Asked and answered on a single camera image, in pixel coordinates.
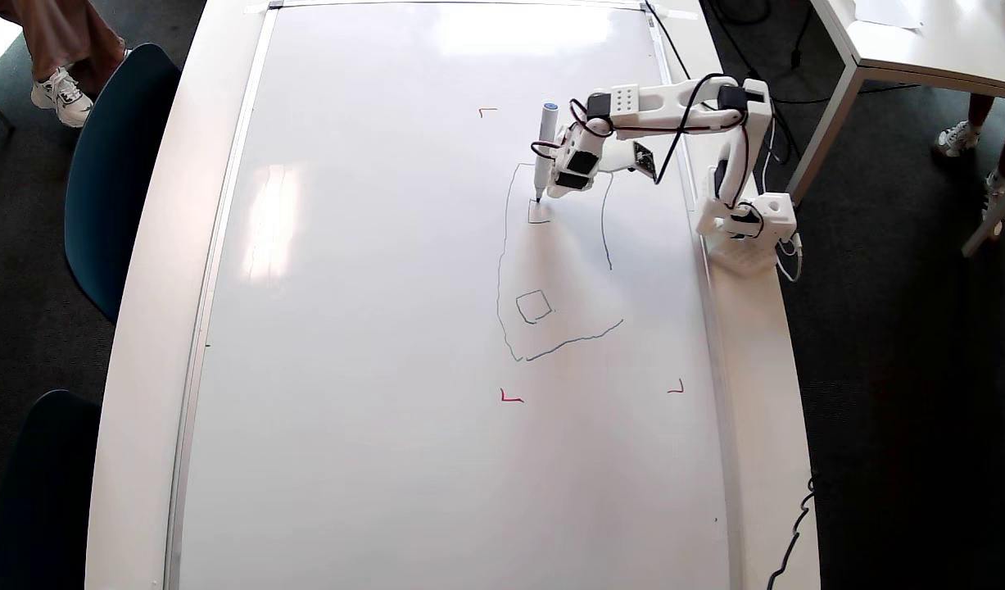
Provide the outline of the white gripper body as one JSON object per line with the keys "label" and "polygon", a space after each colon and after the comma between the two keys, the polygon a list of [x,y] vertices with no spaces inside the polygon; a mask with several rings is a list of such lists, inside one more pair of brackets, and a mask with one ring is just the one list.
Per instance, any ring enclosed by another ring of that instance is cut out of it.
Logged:
{"label": "white gripper body", "polygon": [[566,161],[558,163],[558,168],[584,175],[595,175],[599,168],[604,149],[604,141],[612,134],[612,125],[606,117],[591,117],[586,122],[569,125],[570,147]]}

